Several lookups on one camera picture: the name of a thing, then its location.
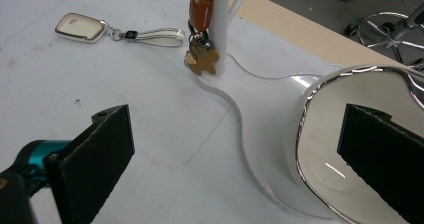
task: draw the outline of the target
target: cable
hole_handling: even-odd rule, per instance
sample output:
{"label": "cable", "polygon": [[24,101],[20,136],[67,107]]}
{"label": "cable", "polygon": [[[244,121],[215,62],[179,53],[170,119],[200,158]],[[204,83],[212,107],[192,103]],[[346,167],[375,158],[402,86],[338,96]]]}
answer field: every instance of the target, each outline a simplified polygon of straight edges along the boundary
{"label": "cable", "polygon": [[237,59],[233,56],[233,55],[231,55],[230,53],[228,53],[227,52],[227,56],[229,56],[229,57],[231,57],[231,59],[233,59],[234,60],[234,62],[243,70],[243,71],[245,71],[245,72],[247,72],[249,75],[252,75],[252,76],[254,76],[254,77],[257,77],[257,78],[261,78],[261,79],[266,79],[266,80],[278,80],[278,79],[284,79],[284,78],[289,78],[289,77],[293,77],[293,76],[299,76],[299,75],[301,75],[301,76],[312,76],[312,77],[318,77],[318,78],[320,78],[320,77],[322,77],[322,75],[319,75],[319,74],[313,74],[313,73],[302,73],[302,74],[290,74],[290,75],[282,75],[282,76],[277,76],[277,77],[266,77],[266,76],[261,76],[261,75],[258,75],[258,74],[256,74],[256,73],[253,73],[252,71],[250,71],[250,70],[248,70],[248,69],[246,69],[244,66],[242,66],[241,64],[240,64],[240,62],[238,62],[237,61]]}

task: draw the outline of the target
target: car key fob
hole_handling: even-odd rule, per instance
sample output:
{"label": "car key fob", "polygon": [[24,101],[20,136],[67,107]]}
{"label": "car key fob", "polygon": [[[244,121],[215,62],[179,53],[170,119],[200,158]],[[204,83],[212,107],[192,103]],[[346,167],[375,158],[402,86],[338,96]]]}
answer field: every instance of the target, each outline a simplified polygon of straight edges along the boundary
{"label": "car key fob", "polygon": [[99,20],[76,13],[66,14],[56,26],[56,33],[80,42],[97,42],[107,27]]}

